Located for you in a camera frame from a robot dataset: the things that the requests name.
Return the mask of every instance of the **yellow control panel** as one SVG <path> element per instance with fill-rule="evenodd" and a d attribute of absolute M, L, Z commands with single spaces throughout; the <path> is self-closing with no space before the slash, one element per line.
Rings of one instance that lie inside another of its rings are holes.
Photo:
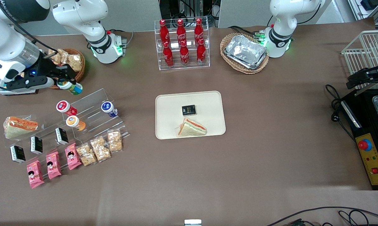
<path fill-rule="evenodd" d="M 372 136 L 367 133 L 363 136 L 356 137 L 359 152 L 361 153 L 362 161 L 366 172 L 369 176 L 370 183 L 374 186 L 378 185 L 378 154 L 373 143 Z"/>

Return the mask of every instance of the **red glass bottle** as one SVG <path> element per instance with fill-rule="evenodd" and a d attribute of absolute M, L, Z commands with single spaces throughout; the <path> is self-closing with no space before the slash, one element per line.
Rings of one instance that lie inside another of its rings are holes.
<path fill-rule="evenodd" d="M 180 42 L 181 44 L 181 49 L 180 49 L 180 54 L 181 54 L 181 63 L 183 67 L 187 67 L 189 65 L 189 50 L 188 47 L 186 47 L 186 40 Z"/>
<path fill-rule="evenodd" d="M 196 19 L 196 27 L 195 27 L 195 46 L 198 45 L 199 40 L 203 39 L 203 27 L 202 27 L 202 19 Z"/>
<path fill-rule="evenodd" d="M 170 43 L 169 40 L 169 31 L 168 28 L 165 26 L 165 20 L 160 20 L 160 38 L 162 43 Z"/>
<path fill-rule="evenodd" d="M 204 47 L 204 39 L 198 40 L 197 46 L 197 64 L 204 65 L 206 63 L 206 47 Z"/>
<path fill-rule="evenodd" d="M 166 67 L 171 68 L 171 67 L 174 66 L 174 59 L 172 57 L 172 51 L 169 48 L 169 45 L 168 45 L 167 42 L 163 43 L 163 45 L 164 45 L 163 54 L 164 54 L 164 60 L 165 60 L 165 63 L 166 63 Z"/>
<path fill-rule="evenodd" d="M 183 20 L 178 19 L 178 29 L 176 29 L 176 35 L 178 37 L 178 44 L 182 47 L 182 43 L 185 43 L 186 46 L 186 30 L 183 27 Z"/>

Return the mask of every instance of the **wire basket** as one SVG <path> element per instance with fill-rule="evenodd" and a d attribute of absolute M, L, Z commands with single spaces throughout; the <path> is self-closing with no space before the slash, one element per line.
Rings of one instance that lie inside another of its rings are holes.
<path fill-rule="evenodd" d="M 82 69 L 76 74 L 76 76 L 74 77 L 76 79 L 76 82 L 79 82 L 82 78 L 83 78 L 83 74 L 84 74 L 84 68 L 86 66 L 86 60 L 84 59 L 84 56 L 83 56 L 83 53 L 81 53 L 80 51 L 78 50 L 75 50 L 75 49 L 69 49 L 69 48 L 65 48 L 63 49 L 65 52 L 69 53 L 69 54 L 79 54 L 80 55 L 80 59 L 82 61 Z M 51 89 L 60 89 L 57 85 L 53 85 L 50 87 Z"/>
<path fill-rule="evenodd" d="M 252 38 L 251 36 L 249 35 L 246 35 L 246 34 L 241 34 L 241 33 L 232 33 L 232 34 L 229 34 L 227 36 L 225 36 L 225 38 L 222 39 L 220 45 L 219 45 L 219 50 L 220 50 L 220 54 L 222 56 L 222 58 L 235 70 L 239 71 L 239 72 L 242 72 L 242 73 L 245 73 L 245 74 L 254 74 L 254 73 L 258 73 L 260 72 L 265 66 L 266 64 L 268 63 L 268 54 L 266 55 L 266 57 L 264 58 L 264 60 L 262 61 L 262 63 L 260 63 L 260 65 L 258 66 L 258 68 L 256 70 L 249 70 L 247 69 L 245 66 L 243 66 L 242 64 L 236 62 L 235 60 L 229 58 L 228 56 L 225 55 L 224 53 L 224 49 L 225 47 L 228 46 L 228 44 L 231 42 L 232 38 L 236 35 L 243 35 L 245 36 L 247 39 L 253 41 L 253 42 L 257 42 L 254 38 Z"/>
<path fill-rule="evenodd" d="M 364 68 L 378 66 L 378 30 L 362 31 L 342 51 L 350 75 Z M 356 86 L 362 89 L 369 83 Z"/>

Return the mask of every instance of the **black machine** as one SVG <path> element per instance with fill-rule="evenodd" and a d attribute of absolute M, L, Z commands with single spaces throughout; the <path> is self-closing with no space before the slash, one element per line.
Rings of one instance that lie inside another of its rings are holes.
<path fill-rule="evenodd" d="M 349 89 L 378 83 L 378 66 L 364 68 L 348 77 Z M 378 190 L 378 89 L 354 90 L 338 101 L 351 126 L 373 190 Z"/>

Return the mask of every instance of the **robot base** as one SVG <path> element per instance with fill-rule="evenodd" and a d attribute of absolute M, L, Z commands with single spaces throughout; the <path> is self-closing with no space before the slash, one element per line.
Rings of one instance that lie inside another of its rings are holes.
<path fill-rule="evenodd" d="M 109 34 L 111 37 L 111 45 L 104 51 L 104 53 L 97 53 L 93 48 L 91 50 L 94 56 L 101 63 L 113 63 L 119 57 L 124 56 L 122 38 L 119 35 Z"/>
<path fill-rule="evenodd" d="M 267 27 L 265 29 L 265 43 L 266 43 L 266 48 L 267 48 L 267 52 L 268 52 L 268 56 L 269 57 L 272 57 L 272 58 L 278 58 L 278 57 L 281 57 L 282 55 L 284 55 L 285 51 L 287 50 L 287 47 L 290 43 L 290 41 L 288 41 L 287 43 L 285 42 L 280 42 L 278 43 L 277 45 L 270 39 L 268 33 L 270 32 L 271 30 L 271 27 Z"/>

